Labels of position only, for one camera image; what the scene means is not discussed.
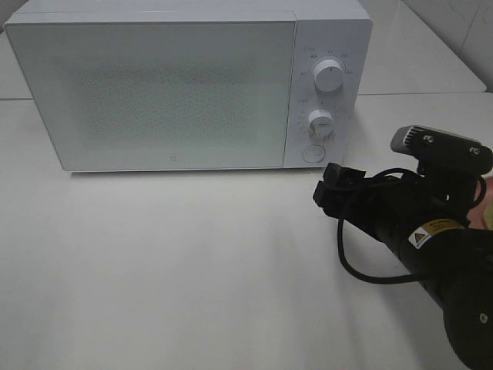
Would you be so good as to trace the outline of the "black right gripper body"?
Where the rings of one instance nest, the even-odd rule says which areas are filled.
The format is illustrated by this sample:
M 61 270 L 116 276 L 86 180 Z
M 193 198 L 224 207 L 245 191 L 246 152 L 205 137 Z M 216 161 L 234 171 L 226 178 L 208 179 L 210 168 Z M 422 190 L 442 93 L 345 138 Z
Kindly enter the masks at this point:
M 338 246 L 344 244 L 344 225 L 352 224 L 388 247 L 479 247 L 481 231 L 470 228 L 467 214 L 480 182 L 481 176 L 453 170 L 389 169 L 365 174 L 353 189 L 338 189 L 339 210 L 325 213 L 338 221 Z

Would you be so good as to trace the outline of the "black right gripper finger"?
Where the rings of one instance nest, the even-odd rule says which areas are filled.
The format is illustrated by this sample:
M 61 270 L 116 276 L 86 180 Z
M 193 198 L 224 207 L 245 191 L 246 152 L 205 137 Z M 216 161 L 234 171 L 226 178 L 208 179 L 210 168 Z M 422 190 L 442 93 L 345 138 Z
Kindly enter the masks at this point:
M 365 172 L 354 168 L 329 163 L 324 171 L 323 181 L 330 188 L 353 189 L 364 182 Z
M 323 210 L 339 210 L 339 191 L 325 181 L 319 181 L 313 194 L 315 204 Z

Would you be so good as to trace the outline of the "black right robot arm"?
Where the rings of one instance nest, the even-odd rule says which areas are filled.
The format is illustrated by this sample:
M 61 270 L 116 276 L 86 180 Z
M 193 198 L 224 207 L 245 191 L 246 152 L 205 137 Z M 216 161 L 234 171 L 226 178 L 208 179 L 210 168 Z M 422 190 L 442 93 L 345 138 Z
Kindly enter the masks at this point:
M 492 367 L 492 233 L 471 228 L 467 219 L 481 183 L 480 176 L 401 168 L 367 177 L 331 163 L 313 195 L 328 217 L 384 244 L 407 272 L 376 277 L 358 271 L 339 237 L 344 269 L 371 284 L 419 283 L 441 308 L 448 341 L 470 369 Z

